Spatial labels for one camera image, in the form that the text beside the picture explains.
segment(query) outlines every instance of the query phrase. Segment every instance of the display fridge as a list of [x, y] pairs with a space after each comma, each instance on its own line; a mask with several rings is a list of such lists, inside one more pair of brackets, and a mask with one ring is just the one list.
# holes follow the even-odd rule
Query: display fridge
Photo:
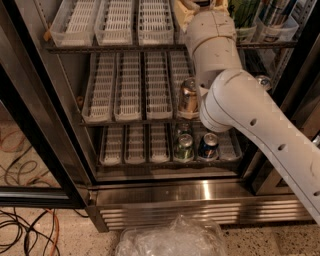
[[[261, 13], [276, 2], [255, 4], [244, 27], [232, 12], [248, 2], [220, 11], [234, 19], [243, 69], [318, 146], [320, 3], [278, 1], [293, 9], [273, 13], [285, 19], [272, 30]], [[197, 111], [183, 111], [192, 104], [182, 106], [182, 85], [197, 75], [184, 22], [215, 9], [193, 4], [0, 2], [0, 100], [59, 183], [3, 185], [0, 205], [84, 208], [100, 232], [161, 225], [178, 213], [219, 224], [312, 219], [241, 131], [211, 132]], [[218, 141], [209, 158], [208, 133]], [[191, 146], [180, 141], [186, 134]]]

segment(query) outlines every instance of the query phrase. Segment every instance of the refrigerator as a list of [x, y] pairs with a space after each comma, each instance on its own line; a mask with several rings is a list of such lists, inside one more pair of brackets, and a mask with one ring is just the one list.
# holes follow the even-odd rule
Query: refrigerator
[[[101, 10], [111, 2], [128, 8], [127, 34], [105, 36], [95, 26], [94, 35], [72, 39], [77, 45], [61, 37], [59, 13], [88, 4], [94, 18], [103, 20]], [[144, 15], [143, 0], [0, 2], [0, 100], [59, 183], [1, 186], [0, 205], [84, 208], [99, 232], [161, 225], [179, 213], [218, 224], [311, 220], [264, 154], [239, 131], [217, 134], [212, 161], [198, 158], [201, 137], [209, 131], [198, 118], [181, 118], [178, 111], [179, 86], [194, 75], [193, 63], [173, 4], [150, 2], [151, 14]], [[165, 34], [144, 34], [141, 22], [154, 17], [159, 3], [167, 4]], [[244, 69], [270, 78], [272, 99], [316, 145], [319, 8], [313, 0], [295, 4], [290, 40], [237, 42]], [[126, 83], [135, 89], [126, 91]], [[161, 89], [150, 91], [152, 83]], [[194, 146], [190, 159], [181, 160], [175, 134], [185, 123], [192, 127]]]

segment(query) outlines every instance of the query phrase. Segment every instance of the black cable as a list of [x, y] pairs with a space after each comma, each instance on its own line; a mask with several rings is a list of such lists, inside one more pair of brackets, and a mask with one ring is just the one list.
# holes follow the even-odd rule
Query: black cable
[[[30, 170], [23, 171], [23, 170], [26, 168], [26, 166], [28, 166], [29, 164], [34, 164], [34, 166], [31, 167]], [[36, 161], [34, 161], [34, 160], [29, 160], [29, 161], [27, 161], [27, 162], [24, 162], [24, 163], [20, 166], [19, 171], [18, 171], [18, 174], [17, 174], [18, 185], [22, 185], [22, 184], [20, 183], [20, 175], [22, 175], [22, 174], [29, 174], [29, 173], [33, 172], [37, 167], [38, 167], [38, 163], [37, 163]]]
[[[29, 247], [29, 244], [28, 244], [29, 243], [29, 237], [27, 237], [27, 238], [25, 237], [25, 243], [26, 244], [24, 244], [24, 249], [25, 249], [25, 247], [27, 249], [26, 250], [27, 252], [25, 251], [26, 255], [29, 255], [31, 250], [34, 248], [34, 246], [35, 246], [35, 244], [36, 244], [36, 242], [38, 240], [38, 236], [42, 236], [42, 237], [46, 238], [49, 242], [54, 244], [54, 241], [51, 239], [51, 237], [48, 237], [48, 236], [44, 235], [43, 233], [41, 233], [41, 232], [39, 232], [39, 231], [37, 231], [37, 230], [35, 230], [33, 228], [33, 226], [36, 224], [36, 222], [38, 220], [40, 220], [47, 213], [47, 211], [43, 212], [40, 216], [38, 216], [37, 219], [31, 225], [24, 218], [22, 218], [21, 216], [17, 215], [15, 208], [13, 208], [13, 211], [14, 211], [14, 213], [5, 212], [3, 210], [0, 210], [0, 216], [1, 215], [5, 215], [5, 216], [7, 216], [7, 217], [9, 217], [11, 219], [11, 220], [6, 220], [6, 221], [3, 221], [3, 222], [0, 223], [0, 230], [1, 230], [1, 228], [7, 227], [9, 225], [16, 225], [18, 227], [18, 232], [17, 232], [17, 235], [16, 235], [14, 241], [9, 243], [9, 244], [7, 244], [7, 245], [5, 245], [5, 244], [0, 245], [0, 248], [1, 247], [6, 247], [4, 250], [0, 251], [0, 254], [8, 251], [12, 246], [14, 246], [21, 239], [21, 237], [23, 235], [23, 230], [26, 231], [26, 233], [27, 233], [26, 236], [29, 236], [29, 233], [31, 231], [35, 232], [35, 234], [36, 234], [36, 239], [35, 239], [34, 243], [32, 244], [32, 246], [30, 247], [30, 249], [28, 248]], [[56, 247], [58, 255], [60, 256], [60, 251], [59, 251], [58, 246], [56, 245], [55, 247]]]
[[30, 227], [27, 229], [26, 231], [26, 235], [24, 237], [24, 243], [23, 243], [23, 250], [26, 256], [29, 256], [29, 253], [31, 252], [31, 250], [33, 249], [33, 246], [31, 247], [31, 249], [29, 249], [29, 235], [31, 231], [34, 231], [33, 226], [44, 216], [46, 215], [48, 212], [44, 211], [43, 213], [41, 213], [30, 225]]
[[[53, 235], [53, 231], [54, 231], [54, 215], [55, 215], [55, 213], [56, 213], [56, 210], [53, 210], [53, 214], [52, 214], [52, 228], [51, 228], [51, 232], [50, 232], [50, 235], [49, 235], [49, 238], [51, 239], [51, 237], [52, 237], [52, 235]], [[44, 247], [44, 249], [43, 249], [43, 254], [42, 254], [42, 256], [44, 256], [44, 254], [45, 254], [45, 252], [46, 252], [46, 250], [47, 250], [47, 247], [48, 247], [48, 245], [49, 245], [49, 239], [47, 239], [47, 243], [46, 243], [46, 246]]]
[[1, 168], [5, 170], [4, 181], [5, 181], [5, 183], [6, 183], [7, 185], [10, 185], [10, 186], [13, 185], [13, 184], [11, 184], [10, 182], [8, 182], [8, 178], [7, 178], [8, 175], [9, 175], [10, 169], [11, 169], [23, 156], [25, 156], [25, 155], [30, 151], [31, 148], [32, 148], [32, 146], [30, 146], [29, 148], [27, 148], [26, 151], [24, 151], [19, 157], [17, 157], [15, 160], [13, 160], [12, 163], [9, 165], [9, 167], [8, 167], [7, 169], [5, 169], [5, 168], [3, 168], [3, 167], [1, 166]]

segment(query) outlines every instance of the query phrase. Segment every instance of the speckled floor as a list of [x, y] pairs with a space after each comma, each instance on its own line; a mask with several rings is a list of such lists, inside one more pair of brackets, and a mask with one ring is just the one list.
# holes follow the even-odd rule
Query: speckled floor
[[[11, 211], [12, 208], [0, 208]], [[32, 222], [42, 209], [18, 208], [17, 214]], [[112, 256], [121, 232], [98, 233], [89, 219], [80, 217], [73, 210], [57, 210], [60, 234], [60, 255]], [[37, 222], [35, 228], [49, 236], [52, 216], [47, 214]], [[229, 256], [316, 256], [320, 255], [320, 227], [311, 222], [280, 223], [273, 225], [222, 226]], [[10, 243], [17, 228], [8, 226], [0, 229], [0, 244]], [[47, 240], [39, 238], [30, 255], [43, 255]], [[49, 255], [50, 245], [45, 255]], [[3, 255], [24, 255], [23, 237]]]
[[[2, 136], [5, 136], [13, 128], [17, 127], [11, 121], [1, 121], [0, 128]], [[7, 140], [6, 143], [10, 142], [8, 145], [16, 145], [16, 141], [19, 141], [19, 136], [19, 133], [11, 136], [10, 140], [15, 141], [10, 142], [10, 140]], [[30, 144], [25, 141], [21, 147], [20, 150], [13, 153], [3, 152], [3, 150], [0, 152], [2, 166], [0, 185], [58, 186], [50, 172], [46, 172], [46, 167], [34, 150], [30, 150], [28, 155], [25, 156], [28, 160], [38, 163], [37, 168], [29, 166], [32, 172], [30, 170], [26, 171], [26, 169], [21, 170], [21, 166], [24, 166], [23, 164], [12, 166], [9, 173], [4, 172], [10, 166], [12, 160], [16, 159], [22, 152], [25, 152], [25, 149], [30, 147]], [[13, 208], [0, 208], [0, 210], [13, 212]], [[16, 213], [28, 223], [32, 223], [43, 211], [42, 209], [32, 208], [16, 209]], [[121, 231], [98, 233], [90, 219], [80, 217], [73, 210], [58, 209], [56, 214], [60, 227], [57, 244], [60, 253], [56, 252], [55, 255], [113, 256], [115, 254]], [[8, 220], [12, 219], [0, 212], [0, 254], [15, 240], [18, 232], [17, 226], [8, 224]], [[52, 216], [46, 214], [36, 222], [34, 228], [49, 236], [52, 229], [52, 221]], [[250, 226], [226, 225], [221, 228], [229, 256], [320, 256], [320, 227], [312, 222]], [[25, 231], [17, 243], [1, 255], [25, 255], [23, 248], [24, 237]], [[34, 234], [33, 236], [31, 234], [30, 238], [31, 245], [35, 241]], [[39, 237], [30, 256], [50, 255], [51, 244], [48, 245], [44, 253], [47, 241], [46, 238]]]

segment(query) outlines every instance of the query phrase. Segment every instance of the fridge frame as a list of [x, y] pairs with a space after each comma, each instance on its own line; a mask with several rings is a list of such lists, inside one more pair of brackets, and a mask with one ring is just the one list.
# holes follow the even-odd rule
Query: fridge frame
[[[28, 98], [27, 94], [23, 94], [22, 89], [14, 83], [12, 76], [15, 72], [12, 69], [14, 64], [11, 65], [10, 70], [2, 63], [1, 77], [6, 77], [11, 91], [7, 94], [0, 90], [1, 100], [42, 159], [50, 156], [50, 159], [45, 162], [50, 169], [54, 170], [53, 175], [62, 189], [46, 190], [46, 193], [39, 198], [41, 189], [32, 191], [24, 188], [1, 188], [0, 205], [86, 208], [91, 220], [100, 232], [133, 226], [162, 224], [170, 221], [181, 212], [201, 220], [214, 218], [219, 224], [311, 219], [296, 196], [290, 192], [277, 193], [276, 195], [268, 193], [260, 196], [254, 195], [250, 184], [257, 178], [259, 173], [257, 170], [264, 165], [266, 159], [253, 144], [247, 149], [240, 163], [241, 169], [244, 171], [239, 177], [212, 180], [124, 182], [123, 184], [106, 184], [95, 180], [94, 171], [92, 171], [95, 170], [94, 160], [96, 160], [94, 147], [84, 127], [79, 125], [81, 114], [76, 107], [77, 102], [72, 95], [72, 88], [66, 82], [69, 78], [65, 69], [69, 67], [63, 67], [63, 56], [49, 53], [45, 43], [37, 38], [39, 31], [48, 29], [45, 17], [40, 14], [43, 11], [39, 5], [40, 2], [29, 1], [27, 3], [29, 4], [28, 9], [32, 9], [37, 14], [29, 16], [21, 15], [21, 11], [27, 11], [23, 9], [23, 1], [16, 2], [2, 1], [0, 11], [6, 16], [3, 24], [10, 27], [10, 31], [14, 31], [10, 35], [14, 38], [11, 42], [19, 42], [19, 47], [23, 49], [22, 52], [25, 55], [21, 58], [23, 54], [21, 55], [20, 50], [14, 49], [12, 47], [14, 44], [10, 44], [9, 40], [3, 42], [4, 39], [1, 37], [0, 42], [6, 43], [10, 51], [0, 51], [0, 59], [4, 60], [6, 54], [11, 54], [10, 60], [15, 61], [15, 65], [20, 65], [21, 70], [33, 70], [35, 72], [36, 78], [32, 82], [37, 81], [38, 100], [42, 103], [46, 99], [48, 100], [46, 103], [49, 103], [50, 111], [55, 114], [54, 118], [60, 129], [58, 131], [61, 132], [59, 136], [67, 138], [64, 150], [68, 150], [72, 161], [76, 162], [77, 172], [72, 171], [70, 166], [61, 161], [62, 151], [55, 148], [54, 138], [50, 139], [46, 136], [48, 130], [41, 131], [42, 127], [39, 125], [41, 117], [38, 117], [37, 120], [35, 118], [36, 113], [31, 113], [30, 106], [26, 104], [31, 102], [31, 99]], [[319, 28], [316, 28], [314, 24], [319, 17], [320, 2], [317, 2], [312, 9], [312, 14], [307, 23], [304, 24], [305, 21], [301, 20], [300, 24], [304, 26], [304, 30], [301, 32], [294, 50], [288, 53], [290, 61], [289, 56], [286, 56], [287, 59], [284, 60], [283, 65], [285, 68], [278, 71], [281, 73], [279, 85], [273, 92], [274, 100], [283, 107], [287, 106], [285, 97], [292, 95], [294, 100], [289, 105], [292, 108], [290, 108], [290, 111], [284, 111], [289, 118], [295, 113], [307, 94], [312, 85], [311, 80], [314, 80], [317, 76], [316, 65], [314, 65], [312, 66], [313, 69], [309, 70], [308, 85], [303, 88], [297, 85], [299, 90], [292, 89], [292, 85], [302, 72], [301, 67], [305, 64], [304, 61], [316, 41], [316, 36], [319, 34]], [[254, 49], [259, 46], [249, 44], [247, 47]], [[30, 76], [25, 71], [24, 75], [26, 77]], [[34, 86], [31, 82], [29, 83], [29, 87], [33, 90]], [[58, 95], [65, 95], [66, 97], [61, 100]], [[30, 116], [28, 125], [26, 125], [26, 120], [19, 120], [21, 116], [20, 113], [16, 112], [17, 105], [26, 117]], [[26, 194], [28, 200], [23, 197], [20, 198], [22, 192], [30, 193]]]

